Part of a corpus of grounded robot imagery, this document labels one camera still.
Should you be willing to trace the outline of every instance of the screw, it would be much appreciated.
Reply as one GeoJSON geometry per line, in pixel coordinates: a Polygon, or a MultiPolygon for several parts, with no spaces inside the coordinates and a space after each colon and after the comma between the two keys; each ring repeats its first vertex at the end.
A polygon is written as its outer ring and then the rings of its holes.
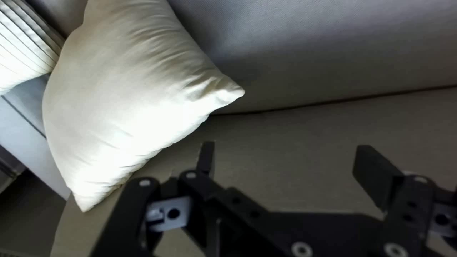
{"type": "Polygon", "coordinates": [[[152,186],[152,182],[149,182],[149,180],[141,180],[141,188],[149,188],[149,186],[152,186]]]}
{"type": "Polygon", "coordinates": [[[196,179],[196,178],[198,178],[196,173],[188,173],[188,175],[186,175],[186,179],[189,179],[189,180],[193,180],[193,179],[196,179]]]}
{"type": "Polygon", "coordinates": [[[303,242],[296,242],[292,246],[292,253],[295,257],[313,257],[313,249],[303,242]]]}
{"type": "Polygon", "coordinates": [[[409,257],[410,256],[402,246],[395,245],[395,243],[388,243],[385,246],[385,253],[389,257],[409,257]]]}

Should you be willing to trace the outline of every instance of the pillow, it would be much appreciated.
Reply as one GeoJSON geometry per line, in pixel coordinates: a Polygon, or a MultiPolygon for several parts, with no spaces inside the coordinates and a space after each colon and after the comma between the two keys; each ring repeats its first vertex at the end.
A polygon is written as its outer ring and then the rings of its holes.
{"type": "Polygon", "coordinates": [[[89,0],[43,100],[48,142],[83,212],[245,90],[166,0],[89,0]]]}
{"type": "Polygon", "coordinates": [[[23,0],[0,2],[0,96],[15,86],[48,75],[63,39],[23,0]]]}

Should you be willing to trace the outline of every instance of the black metal bracket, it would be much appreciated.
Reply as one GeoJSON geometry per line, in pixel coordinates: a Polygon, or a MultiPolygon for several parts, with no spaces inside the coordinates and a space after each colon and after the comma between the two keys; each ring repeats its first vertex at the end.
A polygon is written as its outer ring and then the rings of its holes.
{"type": "Polygon", "coordinates": [[[385,220],[363,215],[276,213],[213,180],[215,143],[195,170],[159,185],[132,180],[92,256],[149,256],[162,233],[183,229],[209,257],[423,257],[429,232],[456,249],[456,193],[430,179],[405,176],[370,146],[360,146],[355,178],[385,220]]]}

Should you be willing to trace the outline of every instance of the couch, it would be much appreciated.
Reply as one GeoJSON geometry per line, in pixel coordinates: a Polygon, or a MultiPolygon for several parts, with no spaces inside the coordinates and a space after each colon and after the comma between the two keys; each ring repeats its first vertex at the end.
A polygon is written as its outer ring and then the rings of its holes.
{"type": "MultiPolygon", "coordinates": [[[[63,35],[82,23],[83,0],[29,2],[63,35]]],[[[215,140],[216,180],[239,188],[270,210],[350,210],[382,218],[352,176],[359,145],[375,146],[403,170],[433,178],[446,189],[456,186],[456,2],[171,5],[201,48],[248,96],[133,178],[165,182],[193,168],[201,145],[215,140]]],[[[68,198],[46,148],[41,120],[46,78],[39,81],[3,98],[19,99],[8,103],[16,123],[29,125],[31,132],[21,133],[36,133],[32,143],[38,148],[12,153],[31,170],[36,166],[36,173],[48,173],[42,179],[68,198]]],[[[16,125],[8,126],[16,133],[16,125]]],[[[6,140],[15,149],[29,139],[15,133],[0,143],[6,140]]],[[[89,213],[79,212],[69,198],[53,256],[88,256],[119,195],[89,213]]],[[[430,245],[446,256],[456,255],[440,239],[432,238],[430,245]]],[[[202,256],[182,232],[168,233],[159,255],[202,256]]]]}

